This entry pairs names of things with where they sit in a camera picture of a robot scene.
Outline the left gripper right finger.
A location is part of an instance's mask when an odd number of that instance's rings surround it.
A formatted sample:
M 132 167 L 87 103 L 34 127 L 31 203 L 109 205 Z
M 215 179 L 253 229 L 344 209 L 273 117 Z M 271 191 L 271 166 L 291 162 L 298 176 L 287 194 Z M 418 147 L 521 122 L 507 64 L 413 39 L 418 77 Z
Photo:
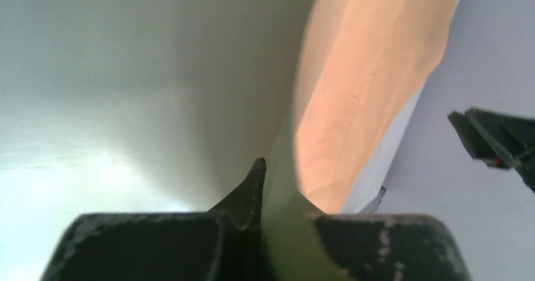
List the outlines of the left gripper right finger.
M 440 220 L 416 214 L 328 215 L 303 199 L 336 271 L 309 280 L 472 280 Z

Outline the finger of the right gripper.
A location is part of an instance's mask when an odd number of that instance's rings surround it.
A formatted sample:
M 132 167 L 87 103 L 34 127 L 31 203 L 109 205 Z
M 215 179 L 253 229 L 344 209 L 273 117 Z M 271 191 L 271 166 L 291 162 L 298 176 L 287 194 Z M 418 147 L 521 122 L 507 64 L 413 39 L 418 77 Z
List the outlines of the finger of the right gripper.
M 487 167 L 516 170 L 534 191 L 534 118 L 477 107 L 452 111 L 447 118 L 472 159 Z

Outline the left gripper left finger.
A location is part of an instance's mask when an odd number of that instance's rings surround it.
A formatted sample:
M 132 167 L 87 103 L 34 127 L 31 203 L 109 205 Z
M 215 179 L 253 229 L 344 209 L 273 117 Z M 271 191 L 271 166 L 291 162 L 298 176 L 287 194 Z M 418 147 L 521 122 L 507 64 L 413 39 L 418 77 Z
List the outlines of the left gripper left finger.
M 258 280 L 266 161 L 205 212 L 86 213 L 42 280 Z

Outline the pink rose stem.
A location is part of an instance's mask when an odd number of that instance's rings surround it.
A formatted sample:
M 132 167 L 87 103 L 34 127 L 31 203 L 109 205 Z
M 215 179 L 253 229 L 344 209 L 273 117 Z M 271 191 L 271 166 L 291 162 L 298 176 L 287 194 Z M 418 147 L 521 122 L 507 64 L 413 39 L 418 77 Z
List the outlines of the pink rose stem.
M 326 253 L 299 191 L 290 116 L 285 117 L 267 160 L 261 233 L 275 280 L 349 280 Z

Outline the green orange wrapping paper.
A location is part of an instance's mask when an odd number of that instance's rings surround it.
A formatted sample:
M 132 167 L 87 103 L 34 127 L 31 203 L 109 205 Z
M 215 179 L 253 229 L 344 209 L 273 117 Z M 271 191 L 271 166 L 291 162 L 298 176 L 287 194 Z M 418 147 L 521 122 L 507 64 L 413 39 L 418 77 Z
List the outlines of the green orange wrapping paper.
M 301 190 L 326 213 L 382 178 L 363 171 L 440 64 L 459 0 L 315 0 L 295 89 Z

